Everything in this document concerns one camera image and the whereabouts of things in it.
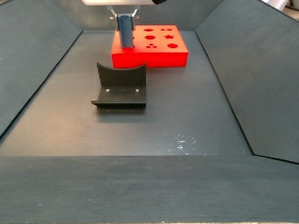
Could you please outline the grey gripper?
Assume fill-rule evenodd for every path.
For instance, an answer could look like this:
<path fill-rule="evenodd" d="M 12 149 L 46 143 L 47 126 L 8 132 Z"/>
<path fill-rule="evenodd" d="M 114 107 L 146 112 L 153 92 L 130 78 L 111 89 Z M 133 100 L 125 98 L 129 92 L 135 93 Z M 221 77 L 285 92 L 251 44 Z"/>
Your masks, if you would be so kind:
<path fill-rule="evenodd" d="M 106 6 L 123 6 L 123 5 L 153 5 L 155 4 L 153 0 L 82 0 L 86 5 L 106 5 Z M 118 14 L 114 9 L 110 9 L 111 17 L 110 20 L 118 20 Z M 139 9 L 137 8 L 133 17 L 139 19 L 138 15 Z"/>

